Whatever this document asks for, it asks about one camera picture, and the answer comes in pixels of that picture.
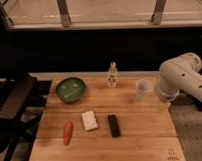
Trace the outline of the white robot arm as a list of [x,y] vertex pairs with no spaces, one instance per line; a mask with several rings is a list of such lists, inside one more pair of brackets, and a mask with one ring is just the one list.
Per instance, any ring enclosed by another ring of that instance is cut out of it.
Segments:
[[159,67],[155,92],[162,103],[173,102],[180,91],[195,99],[202,112],[202,61],[195,53],[185,53],[163,62]]

